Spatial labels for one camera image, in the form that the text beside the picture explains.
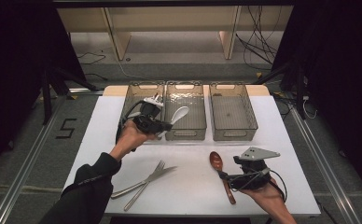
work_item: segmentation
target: silver fork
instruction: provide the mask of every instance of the silver fork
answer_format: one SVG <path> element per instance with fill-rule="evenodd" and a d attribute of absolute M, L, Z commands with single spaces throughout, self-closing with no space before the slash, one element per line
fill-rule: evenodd
<path fill-rule="evenodd" d="M 164 161 L 160 161 L 158 166 L 155 168 L 155 171 L 162 170 L 164 167 Z M 132 207 L 134 202 L 137 200 L 137 198 L 141 195 L 143 190 L 146 188 L 146 186 L 149 184 L 150 181 L 146 182 L 139 190 L 138 192 L 132 197 L 132 199 L 126 204 L 126 206 L 123 208 L 125 212 L 129 210 L 129 208 Z"/>

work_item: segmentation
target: brown spoon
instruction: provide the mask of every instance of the brown spoon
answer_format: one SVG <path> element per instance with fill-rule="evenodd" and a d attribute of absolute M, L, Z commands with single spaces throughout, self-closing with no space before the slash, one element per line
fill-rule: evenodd
<path fill-rule="evenodd" d="M 222 171 L 222 159 L 221 157 L 218 155 L 218 153 L 212 151 L 210 153 L 210 163 L 211 166 L 213 166 L 214 169 L 218 170 L 218 171 Z M 236 200 L 234 200 L 233 194 L 230 191 L 230 186 L 228 185 L 228 182 L 226 180 L 222 180 L 224 183 L 224 187 L 225 187 L 225 191 L 228 194 L 228 198 L 230 200 L 231 204 L 236 204 Z"/>

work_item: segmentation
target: black sleeve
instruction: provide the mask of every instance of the black sleeve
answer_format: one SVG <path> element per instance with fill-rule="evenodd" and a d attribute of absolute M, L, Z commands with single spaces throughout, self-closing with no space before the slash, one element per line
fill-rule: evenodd
<path fill-rule="evenodd" d="M 81 166 L 74 183 L 99 175 L 107 177 L 66 192 L 39 223 L 99 223 L 113 190 L 111 177 L 119 171 L 120 166 L 121 162 L 107 153 L 102 153 L 94 165 Z"/>

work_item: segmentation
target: human arm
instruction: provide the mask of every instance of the human arm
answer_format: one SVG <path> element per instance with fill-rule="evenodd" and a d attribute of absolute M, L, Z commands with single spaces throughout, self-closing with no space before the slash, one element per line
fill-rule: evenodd
<path fill-rule="evenodd" d="M 285 206 L 284 200 L 274 186 L 267 183 L 261 189 L 241 189 L 240 192 L 250 196 L 263 210 L 278 223 L 297 223 Z"/>
<path fill-rule="evenodd" d="M 133 148 L 154 138 L 155 135 L 141 133 L 132 121 L 127 121 L 112 150 L 102 153 L 92 166 L 81 166 L 77 170 L 74 183 L 100 176 L 103 178 L 63 193 L 61 199 L 49 209 L 40 223 L 99 223 L 113 190 L 111 177 L 119 171 L 121 159 Z"/>

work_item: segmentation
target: knife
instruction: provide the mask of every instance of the knife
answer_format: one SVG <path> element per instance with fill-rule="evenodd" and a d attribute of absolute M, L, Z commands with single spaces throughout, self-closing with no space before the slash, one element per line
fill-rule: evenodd
<path fill-rule="evenodd" d="M 159 171 L 155 171 L 154 173 L 152 173 L 147 179 L 141 181 L 140 183 L 138 184 L 135 184 L 131 187 L 128 187 L 126 189 L 123 189 L 123 190 L 120 190 L 120 191 L 117 191 L 117 192 L 114 192 L 111 194 L 111 199 L 116 199 L 118 198 L 119 196 L 123 195 L 123 194 L 126 194 L 134 189 L 137 189 L 138 187 L 144 185 L 145 183 L 147 182 L 150 182 L 150 181 L 153 181 L 153 180 L 156 180 L 157 178 L 159 178 L 160 176 L 172 171 L 173 169 L 175 169 L 176 166 L 172 166 L 172 167 L 169 167 L 169 168 L 166 168 L 166 169 L 163 169 L 163 170 L 159 170 Z"/>

